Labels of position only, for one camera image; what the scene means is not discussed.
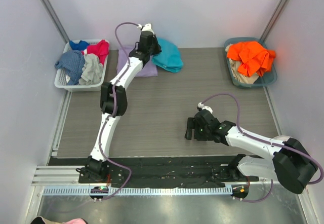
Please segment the orange t shirt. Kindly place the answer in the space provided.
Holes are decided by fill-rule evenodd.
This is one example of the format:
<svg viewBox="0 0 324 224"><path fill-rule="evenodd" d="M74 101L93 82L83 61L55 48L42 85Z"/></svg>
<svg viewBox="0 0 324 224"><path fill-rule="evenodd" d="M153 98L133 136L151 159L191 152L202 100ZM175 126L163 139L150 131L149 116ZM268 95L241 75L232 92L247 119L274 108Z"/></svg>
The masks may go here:
<svg viewBox="0 0 324 224"><path fill-rule="evenodd" d="M234 71L244 77L263 77L272 71L276 52L268 50L257 41L229 44L226 50L226 57L234 65Z"/></svg>

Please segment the teal t shirt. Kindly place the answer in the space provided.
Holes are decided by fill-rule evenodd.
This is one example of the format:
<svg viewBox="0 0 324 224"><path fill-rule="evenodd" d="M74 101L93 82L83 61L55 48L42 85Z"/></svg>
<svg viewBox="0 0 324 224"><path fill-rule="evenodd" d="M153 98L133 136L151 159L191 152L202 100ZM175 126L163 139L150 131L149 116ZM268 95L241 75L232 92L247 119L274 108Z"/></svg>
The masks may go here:
<svg viewBox="0 0 324 224"><path fill-rule="evenodd" d="M157 41L161 47L161 52L157 55L153 55L151 59L152 63L168 72L180 72L184 63L178 47L163 38L157 38Z"/></svg>

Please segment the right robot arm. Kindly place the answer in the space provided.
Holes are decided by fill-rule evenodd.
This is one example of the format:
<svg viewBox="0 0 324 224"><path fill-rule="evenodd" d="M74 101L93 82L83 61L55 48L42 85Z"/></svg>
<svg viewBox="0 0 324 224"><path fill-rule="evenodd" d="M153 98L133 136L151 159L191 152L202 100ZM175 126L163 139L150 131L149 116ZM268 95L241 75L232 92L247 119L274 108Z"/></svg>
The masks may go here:
<svg viewBox="0 0 324 224"><path fill-rule="evenodd" d="M246 131L231 121L218 121L207 109L201 109L187 119L184 137L251 152L251 156L238 154L227 164L228 174L235 181L247 176L268 178L278 181L288 191L300 194L319 169L298 140L267 138Z"/></svg>

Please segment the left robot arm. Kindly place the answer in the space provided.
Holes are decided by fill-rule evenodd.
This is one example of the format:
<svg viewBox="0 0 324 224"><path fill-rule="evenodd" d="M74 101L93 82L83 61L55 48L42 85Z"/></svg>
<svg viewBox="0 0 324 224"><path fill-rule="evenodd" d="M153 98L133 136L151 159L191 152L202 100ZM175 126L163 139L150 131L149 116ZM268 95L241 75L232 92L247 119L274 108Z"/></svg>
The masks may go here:
<svg viewBox="0 0 324 224"><path fill-rule="evenodd" d="M160 52L155 32L152 28L142 28L139 41L129 53L126 64L110 82L102 84L100 129L85 166L76 170L80 183L104 183L108 180L109 150L117 124L128 107L127 88L150 57Z"/></svg>

